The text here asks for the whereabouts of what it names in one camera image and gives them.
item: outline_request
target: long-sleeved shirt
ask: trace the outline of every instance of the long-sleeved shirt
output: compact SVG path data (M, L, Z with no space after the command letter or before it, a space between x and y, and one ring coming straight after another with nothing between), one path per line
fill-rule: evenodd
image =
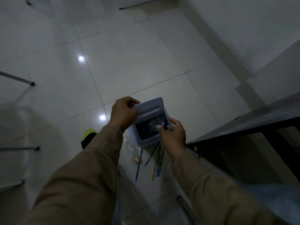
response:
M82 152L54 172L23 224L111 224L122 140L120 131L103 127ZM286 224L189 152L175 160L174 174L203 224Z

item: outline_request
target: forearm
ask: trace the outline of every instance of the forearm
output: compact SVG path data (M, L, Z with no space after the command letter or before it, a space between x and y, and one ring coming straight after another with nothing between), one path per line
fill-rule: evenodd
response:
M184 152L174 174L203 224L286 224L233 181L209 172Z
M25 224L109 224L116 200L122 133L103 129L60 167L38 195Z

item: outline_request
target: clear plastic bottle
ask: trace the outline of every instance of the clear plastic bottle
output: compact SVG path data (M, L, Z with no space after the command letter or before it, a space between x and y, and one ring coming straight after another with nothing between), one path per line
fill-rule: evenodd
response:
M123 141L125 143L125 147L128 151L128 154L135 164L138 164L140 161L142 163L141 157L140 157L140 152L137 149L133 139L130 136L124 136Z

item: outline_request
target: glossy floor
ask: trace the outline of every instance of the glossy floor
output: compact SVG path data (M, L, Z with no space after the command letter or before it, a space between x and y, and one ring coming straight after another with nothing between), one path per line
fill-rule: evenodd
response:
M41 147L1 153L0 184L26 179L1 194L1 224L22 220L50 175L81 151L83 133L107 124L120 97L162 97L185 127L187 142L249 112L234 90L237 79L173 0L125 10L116 0L32 3L2 0L0 11L0 71L36 82L31 87L1 77L0 144ZM135 182L137 167L122 148L124 224L186 223L176 203L178 194L186 196L169 177L168 164L166 156L161 177L151 181L151 160Z

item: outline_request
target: person's right hand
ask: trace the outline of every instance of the person's right hand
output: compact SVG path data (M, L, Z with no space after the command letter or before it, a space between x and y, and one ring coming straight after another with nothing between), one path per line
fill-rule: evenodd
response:
M160 133L161 142L170 156L171 163L174 163L176 158L185 152L185 130L176 119L170 118L170 122L175 126L168 125L169 130L165 130L158 125L157 131Z

